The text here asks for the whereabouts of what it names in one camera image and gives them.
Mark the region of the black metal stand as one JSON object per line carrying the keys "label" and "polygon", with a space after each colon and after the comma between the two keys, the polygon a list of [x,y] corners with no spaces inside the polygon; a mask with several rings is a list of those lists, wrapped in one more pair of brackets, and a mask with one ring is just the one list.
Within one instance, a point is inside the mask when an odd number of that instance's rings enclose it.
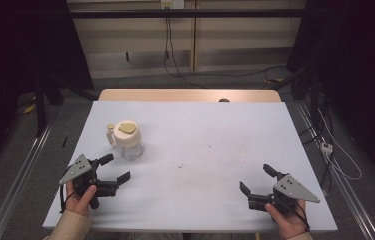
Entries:
{"label": "black metal stand", "polygon": [[35,81],[37,137],[44,132],[47,126],[44,98],[47,98],[51,105],[61,105],[64,101],[59,89],[58,79],[52,75],[39,75]]}

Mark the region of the black horizontal metal bar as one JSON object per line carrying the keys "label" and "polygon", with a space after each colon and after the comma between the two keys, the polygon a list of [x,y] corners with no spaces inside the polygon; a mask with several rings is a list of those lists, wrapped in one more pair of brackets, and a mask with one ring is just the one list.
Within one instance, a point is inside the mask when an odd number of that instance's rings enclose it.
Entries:
{"label": "black horizontal metal bar", "polygon": [[74,10],[70,12],[76,19],[93,18],[290,18],[307,15],[301,9],[262,9],[262,10]]}

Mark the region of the person's left hand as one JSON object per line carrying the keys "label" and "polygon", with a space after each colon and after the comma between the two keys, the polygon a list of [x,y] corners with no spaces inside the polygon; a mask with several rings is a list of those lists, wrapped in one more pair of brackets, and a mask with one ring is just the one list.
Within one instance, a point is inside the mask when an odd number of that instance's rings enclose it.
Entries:
{"label": "person's left hand", "polygon": [[76,213],[81,216],[88,217],[89,216],[89,202],[95,196],[97,187],[95,185],[91,185],[84,195],[80,197],[76,191],[73,183],[68,181],[66,183],[66,209],[73,213]]}

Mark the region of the white table cover board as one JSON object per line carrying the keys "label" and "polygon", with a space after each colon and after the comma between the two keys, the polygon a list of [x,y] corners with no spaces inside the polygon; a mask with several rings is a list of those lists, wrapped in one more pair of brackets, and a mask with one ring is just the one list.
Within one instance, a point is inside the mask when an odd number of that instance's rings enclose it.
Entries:
{"label": "white table cover board", "polygon": [[143,154],[116,157],[102,180],[129,172],[115,196],[91,211],[92,227],[127,232],[264,232],[276,225],[251,210],[239,186],[267,195],[275,183],[263,167],[291,174],[323,195],[286,105],[278,103],[119,102],[93,104],[74,153],[112,152],[106,127],[135,121]]}

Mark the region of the person's right hand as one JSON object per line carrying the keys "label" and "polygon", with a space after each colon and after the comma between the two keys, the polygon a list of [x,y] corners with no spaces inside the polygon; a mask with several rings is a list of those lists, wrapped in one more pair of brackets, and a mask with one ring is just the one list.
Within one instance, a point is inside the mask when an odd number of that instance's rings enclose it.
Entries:
{"label": "person's right hand", "polygon": [[283,216],[273,205],[269,203],[265,205],[265,209],[272,219],[277,223],[281,240],[308,232],[306,230],[305,223],[295,214]]}

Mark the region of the clear bottle with cream lid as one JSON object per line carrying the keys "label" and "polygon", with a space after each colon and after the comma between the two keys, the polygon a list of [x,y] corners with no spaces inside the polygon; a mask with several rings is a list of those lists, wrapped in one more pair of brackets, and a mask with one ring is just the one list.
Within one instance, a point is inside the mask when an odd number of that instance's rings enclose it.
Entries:
{"label": "clear bottle with cream lid", "polygon": [[108,124],[106,136],[111,147],[126,160],[134,160],[143,153],[140,128],[132,120],[123,120],[116,124]]}

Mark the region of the metal floor rail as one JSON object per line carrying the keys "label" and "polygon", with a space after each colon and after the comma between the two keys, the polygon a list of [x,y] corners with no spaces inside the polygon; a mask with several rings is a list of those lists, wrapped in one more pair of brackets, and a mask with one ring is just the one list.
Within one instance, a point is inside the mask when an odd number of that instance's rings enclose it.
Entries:
{"label": "metal floor rail", "polygon": [[307,132],[312,136],[313,142],[322,154],[324,163],[329,166],[331,178],[336,182],[364,238],[366,240],[375,240],[375,225],[350,185],[350,178],[343,172],[333,154],[328,155],[322,152],[320,144],[324,141],[324,138],[317,135],[317,130],[311,123],[310,112],[306,105],[298,102],[296,102],[295,105],[306,124]]}
{"label": "metal floor rail", "polygon": [[35,137],[35,141],[16,179],[13,181],[9,191],[5,195],[5,199],[0,205],[0,240],[21,197],[23,189],[39,159],[41,151],[48,140],[52,126],[52,123],[47,124],[44,130]]}

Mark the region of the black curtain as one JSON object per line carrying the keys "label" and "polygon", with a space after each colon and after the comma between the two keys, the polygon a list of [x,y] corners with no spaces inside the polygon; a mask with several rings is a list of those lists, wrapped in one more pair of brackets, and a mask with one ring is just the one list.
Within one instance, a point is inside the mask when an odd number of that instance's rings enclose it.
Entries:
{"label": "black curtain", "polygon": [[93,88],[68,1],[0,0],[0,145],[18,97],[38,88],[54,103]]}
{"label": "black curtain", "polygon": [[317,43],[315,73],[351,135],[375,165],[375,0],[305,0],[287,68],[310,59]]}

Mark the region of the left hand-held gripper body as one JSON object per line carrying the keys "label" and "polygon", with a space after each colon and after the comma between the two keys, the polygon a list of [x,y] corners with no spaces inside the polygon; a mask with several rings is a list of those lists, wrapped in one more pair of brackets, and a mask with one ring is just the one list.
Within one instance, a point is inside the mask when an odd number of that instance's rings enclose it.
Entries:
{"label": "left hand-held gripper body", "polygon": [[63,185],[68,181],[73,182],[75,191],[79,196],[83,196],[86,190],[91,186],[95,185],[97,191],[95,196],[89,202],[89,206],[92,209],[97,209],[100,206],[99,197],[114,197],[119,188],[119,184],[116,181],[101,181],[97,176],[97,169],[101,166],[99,159],[90,160],[84,154],[81,154],[75,162],[70,165],[66,172],[63,174],[60,185],[60,201],[61,208],[65,209],[66,200],[63,194]]}

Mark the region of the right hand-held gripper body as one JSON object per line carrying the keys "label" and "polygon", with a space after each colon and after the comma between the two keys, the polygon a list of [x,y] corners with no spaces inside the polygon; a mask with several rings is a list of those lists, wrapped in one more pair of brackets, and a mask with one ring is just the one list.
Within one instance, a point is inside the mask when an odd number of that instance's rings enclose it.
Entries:
{"label": "right hand-held gripper body", "polygon": [[265,205],[273,205],[282,215],[291,213],[298,200],[319,203],[320,199],[290,174],[278,177],[273,192],[268,195],[253,194],[248,191],[248,204],[252,210],[265,211]]}

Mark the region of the white wall socket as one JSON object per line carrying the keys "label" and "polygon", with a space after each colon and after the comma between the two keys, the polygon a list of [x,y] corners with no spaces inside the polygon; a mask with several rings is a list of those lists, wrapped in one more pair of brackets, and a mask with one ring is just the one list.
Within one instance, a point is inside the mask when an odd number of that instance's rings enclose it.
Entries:
{"label": "white wall socket", "polygon": [[161,0],[162,9],[184,9],[184,0]]}

